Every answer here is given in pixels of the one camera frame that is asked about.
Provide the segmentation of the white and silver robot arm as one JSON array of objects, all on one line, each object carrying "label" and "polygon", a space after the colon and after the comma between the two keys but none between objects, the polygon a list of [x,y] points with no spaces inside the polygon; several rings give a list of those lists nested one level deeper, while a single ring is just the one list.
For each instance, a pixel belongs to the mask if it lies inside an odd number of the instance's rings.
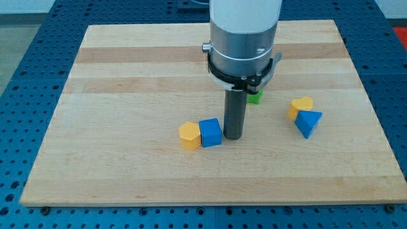
[{"label": "white and silver robot arm", "polygon": [[210,61],[230,76],[253,76],[270,62],[282,0],[210,0]]}]

